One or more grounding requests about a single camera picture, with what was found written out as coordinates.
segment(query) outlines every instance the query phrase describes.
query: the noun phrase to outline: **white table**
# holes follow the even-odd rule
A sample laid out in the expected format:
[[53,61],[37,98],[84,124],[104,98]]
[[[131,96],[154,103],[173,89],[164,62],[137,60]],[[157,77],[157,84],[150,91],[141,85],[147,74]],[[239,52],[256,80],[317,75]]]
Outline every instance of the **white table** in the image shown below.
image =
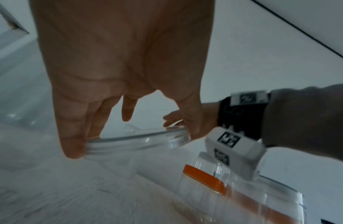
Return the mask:
[[[22,77],[24,83],[25,76],[42,72],[37,52],[0,77],[0,99],[8,96],[1,93],[8,92],[12,77]],[[218,101],[238,91],[342,82],[343,60],[335,54],[251,1],[217,1],[202,101]],[[131,124],[139,128],[161,127],[163,115],[175,109],[174,102],[156,92],[138,102]],[[120,111],[121,102],[113,109],[103,134],[124,126]],[[0,150],[12,156],[6,158],[0,153],[1,159],[8,162],[0,164],[0,223],[186,222],[166,203],[170,195],[152,182],[138,176],[134,184],[139,190],[126,196],[130,182],[91,162],[64,159],[53,126],[46,126],[39,133],[23,131],[15,122],[8,123],[0,122],[0,141],[8,136],[16,136],[18,141],[7,139],[11,147],[9,143],[0,144]],[[143,166],[140,173],[152,173],[160,181],[164,168],[169,178],[162,184],[174,185],[183,165],[193,164],[204,150],[202,139],[186,145],[172,154],[178,161],[173,166],[166,166],[169,154],[151,155],[147,160],[158,162]],[[149,172],[155,168],[160,172]],[[262,174],[301,191],[312,215],[343,224],[343,163],[279,148],[267,155]]]

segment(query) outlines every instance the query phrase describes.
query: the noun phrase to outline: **clear plastic lid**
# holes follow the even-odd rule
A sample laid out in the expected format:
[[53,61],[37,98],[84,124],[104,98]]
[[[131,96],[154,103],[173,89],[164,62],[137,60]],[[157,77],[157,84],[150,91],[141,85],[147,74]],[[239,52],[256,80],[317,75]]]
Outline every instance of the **clear plastic lid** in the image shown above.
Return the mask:
[[148,149],[158,151],[175,149],[188,142],[190,142],[190,133],[185,127],[121,132],[112,138],[90,140],[86,145],[85,158],[108,161],[120,155],[141,155]]

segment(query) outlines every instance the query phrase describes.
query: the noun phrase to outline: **gray sleeve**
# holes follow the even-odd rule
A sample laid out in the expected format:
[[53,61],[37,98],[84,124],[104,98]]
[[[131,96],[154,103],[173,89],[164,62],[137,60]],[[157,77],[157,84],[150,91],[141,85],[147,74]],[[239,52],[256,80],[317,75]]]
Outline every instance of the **gray sleeve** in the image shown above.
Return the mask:
[[343,161],[343,84],[272,91],[262,138],[266,145]]

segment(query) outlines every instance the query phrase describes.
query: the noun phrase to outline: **hand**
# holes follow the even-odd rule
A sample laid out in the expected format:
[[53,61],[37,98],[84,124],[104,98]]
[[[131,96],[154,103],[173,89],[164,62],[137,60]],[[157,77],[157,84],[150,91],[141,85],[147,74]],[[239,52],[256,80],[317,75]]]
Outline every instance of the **hand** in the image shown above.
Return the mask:
[[139,98],[161,90],[199,132],[213,0],[31,0],[31,8],[67,157],[84,155],[121,96],[128,121]]
[[[218,126],[219,106],[220,102],[202,104],[204,119],[201,123],[200,132],[196,135],[191,135],[192,140],[205,137],[210,131],[212,131],[212,129]],[[180,110],[173,111],[170,114],[165,115],[163,118],[165,120],[163,125],[164,127],[168,127],[175,122],[178,122],[175,126],[185,125]]]

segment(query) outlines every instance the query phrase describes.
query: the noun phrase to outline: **forearm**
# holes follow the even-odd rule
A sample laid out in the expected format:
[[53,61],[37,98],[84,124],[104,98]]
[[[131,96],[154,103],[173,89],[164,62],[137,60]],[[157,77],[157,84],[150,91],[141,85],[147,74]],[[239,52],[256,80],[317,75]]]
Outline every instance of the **forearm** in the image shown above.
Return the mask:
[[343,84],[323,89],[281,89],[271,93],[262,139],[343,161]]

